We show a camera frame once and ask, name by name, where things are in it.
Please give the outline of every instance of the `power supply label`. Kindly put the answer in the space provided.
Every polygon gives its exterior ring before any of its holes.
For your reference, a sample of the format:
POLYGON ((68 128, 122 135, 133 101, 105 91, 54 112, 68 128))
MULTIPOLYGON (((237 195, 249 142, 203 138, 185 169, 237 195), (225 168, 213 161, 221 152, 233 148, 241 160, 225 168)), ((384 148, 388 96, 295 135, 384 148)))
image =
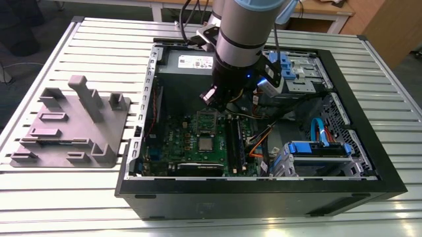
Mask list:
POLYGON ((179 68, 212 69, 212 57, 208 56, 179 56, 179 68))

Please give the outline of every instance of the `yellow wire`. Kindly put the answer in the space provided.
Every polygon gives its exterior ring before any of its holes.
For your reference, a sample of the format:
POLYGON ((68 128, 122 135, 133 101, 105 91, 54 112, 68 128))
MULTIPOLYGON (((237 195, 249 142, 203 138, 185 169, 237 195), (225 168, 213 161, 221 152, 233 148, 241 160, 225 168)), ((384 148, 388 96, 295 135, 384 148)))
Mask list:
POLYGON ((240 93, 239 93, 237 97, 233 98, 233 99, 232 99, 231 101, 228 101, 228 102, 231 103, 231 102, 236 101, 236 100, 240 98, 241 94, 243 94, 243 89, 240 90, 240 93))

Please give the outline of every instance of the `green circuit board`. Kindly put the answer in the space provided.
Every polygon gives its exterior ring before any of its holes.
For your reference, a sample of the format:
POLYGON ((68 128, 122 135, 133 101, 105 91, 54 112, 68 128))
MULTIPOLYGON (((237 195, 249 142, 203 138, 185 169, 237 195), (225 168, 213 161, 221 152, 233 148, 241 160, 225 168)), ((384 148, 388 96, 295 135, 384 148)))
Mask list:
MULTIPOLYGON (((224 176, 252 176, 256 164, 245 165, 244 172, 232 173, 228 169, 224 116, 216 113, 199 112, 183 117, 168 116, 161 124, 164 128, 163 146, 149 150, 149 167, 155 176, 165 176, 168 163, 193 162, 221 164, 224 176)), ((248 119, 240 123, 243 137, 251 136, 248 119)))

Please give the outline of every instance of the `ram slot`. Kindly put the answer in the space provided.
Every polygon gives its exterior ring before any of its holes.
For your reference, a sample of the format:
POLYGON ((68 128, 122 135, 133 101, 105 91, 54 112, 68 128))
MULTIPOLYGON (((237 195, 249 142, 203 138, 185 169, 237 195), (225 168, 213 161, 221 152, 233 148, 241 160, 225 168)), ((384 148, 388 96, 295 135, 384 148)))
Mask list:
POLYGON ((224 123, 224 130, 225 130, 225 150, 227 150, 227 161, 228 161, 228 169, 232 170, 233 172, 237 172, 236 169, 236 153, 235 153, 235 146, 233 146, 233 134, 232 134, 232 120, 229 117, 225 118, 225 123, 224 123))
POLYGON ((241 126, 240 126, 240 119, 236 117, 235 119, 235 133, 236 133, 236 167, 237 171, 244 169, 245 167, 245 157, 244 157, 244 147, 243 147, 243 136, 241 136, 241 126))
POLYGON ((240 120, 227 118, 224 128, 228 168, 233 173, 237 173, 245 165, 240 120))

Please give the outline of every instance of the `motherboard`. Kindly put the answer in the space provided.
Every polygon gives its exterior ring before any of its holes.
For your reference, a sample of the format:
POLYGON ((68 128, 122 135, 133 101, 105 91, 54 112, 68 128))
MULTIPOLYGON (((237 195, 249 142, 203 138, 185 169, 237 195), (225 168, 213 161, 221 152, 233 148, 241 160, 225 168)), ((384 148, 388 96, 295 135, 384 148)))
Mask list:
POLYGON ((215 111, 168 116, 160 146, 145 150, 144 172, 151 176, 253 176, 256 164, 245 158, 251 121, 215 111))

